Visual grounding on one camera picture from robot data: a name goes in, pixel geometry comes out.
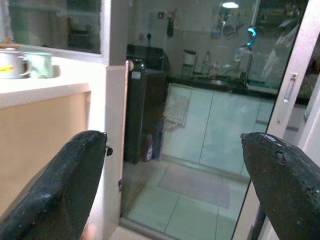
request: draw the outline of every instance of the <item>cabinet door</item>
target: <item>cabinet door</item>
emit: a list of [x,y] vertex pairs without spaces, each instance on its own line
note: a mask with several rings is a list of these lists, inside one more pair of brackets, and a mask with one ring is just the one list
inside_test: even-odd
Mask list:
[[240,175],[244,163],[240,135],[253,131],[260,104],[255,98],[215,92],[200,163]]
[[306,106],[295,105],[292,109],[288,125],[285,129],[283,140],[294,144],[296,135],[299,131],[300,124],[304,121]]
[[263,100],[260,105],[258,116],[256,117],[257,122],[268,125],[273,107],[273,101]]
[[199,162],[213,92],[181,86],[171,87],[171,93],[190,97],[184,126],[167,130],[163,136],[162,153],[171,157]]

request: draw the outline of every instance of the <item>green mug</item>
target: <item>green mug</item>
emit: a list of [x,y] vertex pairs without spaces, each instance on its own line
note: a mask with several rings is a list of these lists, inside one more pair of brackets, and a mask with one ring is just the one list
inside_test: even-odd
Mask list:
[[52,54],[46,52],[25,52],[31,62],[30,77],[38,79],[53,78]]

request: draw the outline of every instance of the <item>kitchen counter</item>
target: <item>kitchen counter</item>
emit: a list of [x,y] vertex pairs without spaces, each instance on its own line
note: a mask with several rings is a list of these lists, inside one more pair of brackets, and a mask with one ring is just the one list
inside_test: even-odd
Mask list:
[[[278,95],[278,90],[275,88],[261,87],[250,84],[230,83],[219,79],[206,79],[202,77],[183,77],[173,76],[168,77],[168,81],[174,84],[186,85],[201,89],[210,89],[220,92],[233,93],[238,95],[245,95],[260,99],[275,100]],[[308,105],[309,98],[305,96],[298,96],[296,104]]]
[[59,66],[59,76],[0,79],[0,109],[91,92],[98,89],[92,73],[106,76],[106,66],[100,63],[53,57],[52,65]]

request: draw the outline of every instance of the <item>floor mat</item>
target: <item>floor mat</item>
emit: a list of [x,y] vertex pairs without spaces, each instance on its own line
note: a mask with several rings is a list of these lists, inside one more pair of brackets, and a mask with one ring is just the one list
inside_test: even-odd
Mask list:
[[230,186],[221,176],[185,166],[170,165],[158,187],[229,208]]

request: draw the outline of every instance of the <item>towel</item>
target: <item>towel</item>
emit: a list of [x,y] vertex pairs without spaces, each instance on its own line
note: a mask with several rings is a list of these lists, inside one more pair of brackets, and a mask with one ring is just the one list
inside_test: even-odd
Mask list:
[[185,96],[174,93],[168,95],[163,111],[165,129],[171,129],[177,125],[185,125],[189,101],[190,99]]

